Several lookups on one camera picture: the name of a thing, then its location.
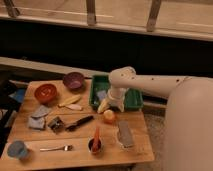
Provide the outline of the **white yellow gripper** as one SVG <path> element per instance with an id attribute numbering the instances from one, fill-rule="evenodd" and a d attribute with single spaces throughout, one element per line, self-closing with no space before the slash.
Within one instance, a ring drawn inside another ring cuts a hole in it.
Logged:
<path id="1" fill-rule="evenodd" d="M 124 99 L 106 97 L 101 101 L 101 103 L 97 109 L 97 112 L 103 113 L 104 111 L 108 110 L 109 108 L 117 108 L 121 112 L 123 112 L 124 111 Z"/>

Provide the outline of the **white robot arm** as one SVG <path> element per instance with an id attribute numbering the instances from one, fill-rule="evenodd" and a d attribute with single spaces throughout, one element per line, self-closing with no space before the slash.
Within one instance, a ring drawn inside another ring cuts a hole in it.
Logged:
<path id="1" fill-rule="evenodd" d="M 122 110 L 130 88 L 167 101 L 163 171 L 213 171 L 213 78 L 138 75 L 127 66 L 111 71 L 108 79 L 99 111 Z"/>

